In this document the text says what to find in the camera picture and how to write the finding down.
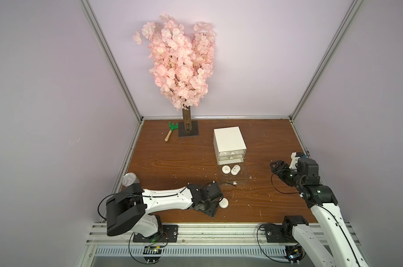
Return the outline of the white round earphone case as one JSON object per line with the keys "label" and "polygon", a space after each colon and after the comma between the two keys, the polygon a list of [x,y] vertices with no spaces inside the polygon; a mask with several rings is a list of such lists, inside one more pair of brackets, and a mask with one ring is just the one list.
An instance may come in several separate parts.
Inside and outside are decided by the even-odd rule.
{"label": "white round earphone case", "polygon": [[231,172],[231,168],[228,165],[223,165],[222,168],[221,168],[221,171],[224,174],[229,174]]}
{"label": "white round earphone case", "polygon": [[227,198],[222,198],[222,199],[219,201],[219,206],[220,206],[222,209],[226,209],[226,208],[229,206],[229,201],[228,201],[228,199],[227,199]]}

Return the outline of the clear bottom drawer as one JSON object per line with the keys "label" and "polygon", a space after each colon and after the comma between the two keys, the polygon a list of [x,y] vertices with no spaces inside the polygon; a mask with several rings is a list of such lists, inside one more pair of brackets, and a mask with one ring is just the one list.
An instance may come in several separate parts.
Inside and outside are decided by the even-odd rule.
{"label": "clear bottom drawer", "polygon": [[235,165],[240,166],[240,171],[236,174],[233,175],[231,172],[228,174],[225,174],[223,172],[223,165],[218,166],[218,171],[217,171],[217,179],[221,183],[226,183],[226,184],[231,184],[234,185],[236,183],[236,186],[238,185],[245,185],[249,181],[251,181],[251,175],[248,171],[248,167],[246,163],[240,162],[240,163],[234,163],[234,164],[228,164],[229,169],[232,170]]}

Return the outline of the white round earphone case top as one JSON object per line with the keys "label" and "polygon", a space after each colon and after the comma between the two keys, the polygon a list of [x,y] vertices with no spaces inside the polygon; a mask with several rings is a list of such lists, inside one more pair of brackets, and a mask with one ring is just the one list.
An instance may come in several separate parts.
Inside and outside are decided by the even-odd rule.
{"label": "white round earphone case top", "polygon": [[222,168],[221,168],[221,171],[224,174],[229,174],[231,172],[231,168],[228,165],[223,165]]}

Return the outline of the white oval earphone case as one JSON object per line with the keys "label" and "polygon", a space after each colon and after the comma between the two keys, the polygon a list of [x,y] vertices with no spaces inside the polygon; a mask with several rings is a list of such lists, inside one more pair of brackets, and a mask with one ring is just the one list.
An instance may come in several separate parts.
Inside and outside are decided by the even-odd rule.
{"label": "white oval earphone case", "polygon": [[230,173],[231,173],[233,176],[237,176],[238,173],[240,173],[240,170],[241,170],[241,167],[240,167],[239,165],[234,165],[234,166],[231,168]]}

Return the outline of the white three-drawer cabinet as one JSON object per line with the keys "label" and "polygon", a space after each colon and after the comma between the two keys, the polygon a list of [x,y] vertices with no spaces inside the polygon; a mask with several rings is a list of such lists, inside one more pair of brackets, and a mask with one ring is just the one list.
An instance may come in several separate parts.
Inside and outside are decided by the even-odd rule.
{"label": "white three-drawer cabinet", "polygon": [[213,144],[218,165],[244,162],[247,147],[238,126],[214,129]]}

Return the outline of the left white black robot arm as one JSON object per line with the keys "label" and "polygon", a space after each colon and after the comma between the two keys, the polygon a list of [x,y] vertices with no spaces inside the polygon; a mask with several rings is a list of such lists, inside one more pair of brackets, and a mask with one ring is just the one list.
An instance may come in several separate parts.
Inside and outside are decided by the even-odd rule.
{"label": "left white black robot arm", "polygon": [[213,218],[219,207],[229,205],[214,181],[204,187],[188,184],[174,190],[143,189],[139,183],[134,183],[108,196],[105,204],[107,236],[115,237],[131,231],[145,238],[163,233],[158,212],[195,210]]}

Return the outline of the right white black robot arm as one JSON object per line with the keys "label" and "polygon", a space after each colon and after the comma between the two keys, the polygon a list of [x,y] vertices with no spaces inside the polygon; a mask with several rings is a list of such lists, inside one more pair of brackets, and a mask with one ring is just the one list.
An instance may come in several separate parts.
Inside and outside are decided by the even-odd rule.
{"label": "right white black robot arm", "polygon": [[273,161],[271,172],[298,195],[317,219],[328,246],[315,236],[302,216],[286,216],[281,235],[293,239],[316,267],[366,267],[367,260],[353,240],[332,189],[323,185],[317,162],[302,152],[291,155],[292,162]]}

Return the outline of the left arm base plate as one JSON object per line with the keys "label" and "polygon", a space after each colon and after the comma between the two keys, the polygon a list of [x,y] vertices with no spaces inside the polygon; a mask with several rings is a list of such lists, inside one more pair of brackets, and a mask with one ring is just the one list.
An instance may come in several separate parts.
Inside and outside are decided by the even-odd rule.
{"label": "left arm base plate", "polygon": [[163,225],[162,229],[151,237],[144,237],[142,234],[134,234],[132,242],[134,243],[176,243],[178,240],[179,226],[176,224]]}

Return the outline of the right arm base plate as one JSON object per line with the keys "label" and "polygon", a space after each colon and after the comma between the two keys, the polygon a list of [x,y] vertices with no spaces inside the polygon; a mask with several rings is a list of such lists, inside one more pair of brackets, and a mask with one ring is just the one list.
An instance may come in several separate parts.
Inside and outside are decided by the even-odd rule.
{"label": "right arm base plate", "polygon": [[263,224],[261,227],[268,243],[295,243],[292,235],[282,225]]}

